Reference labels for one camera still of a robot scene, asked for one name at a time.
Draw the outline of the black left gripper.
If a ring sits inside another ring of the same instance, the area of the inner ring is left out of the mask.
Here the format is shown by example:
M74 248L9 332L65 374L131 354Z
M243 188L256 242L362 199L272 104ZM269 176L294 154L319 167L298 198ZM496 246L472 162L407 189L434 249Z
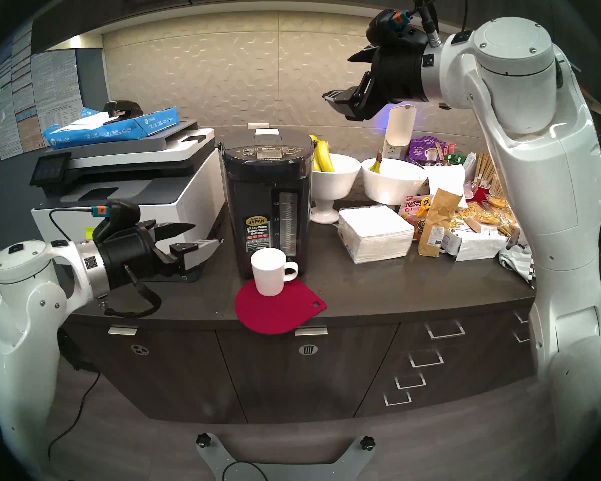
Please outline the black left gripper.
M199 239L194 243L170 244L170 258L155 243L184 234L195 228L187 222L136 224L115 231L110 224L99 226L99 253L106 270L109 290L130 284L129 268L139 280L175 273L188 274L211 258L224 240Z

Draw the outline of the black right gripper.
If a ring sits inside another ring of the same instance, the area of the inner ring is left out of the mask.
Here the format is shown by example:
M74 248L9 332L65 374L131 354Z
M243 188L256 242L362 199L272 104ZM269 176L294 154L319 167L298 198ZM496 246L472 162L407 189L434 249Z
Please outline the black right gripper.
M371 120L386 104L427 102L421 75L426 46L427 42L368 45L348 62L371 62L371 73L364 73L358 86L330 90L323 99L349 121Z

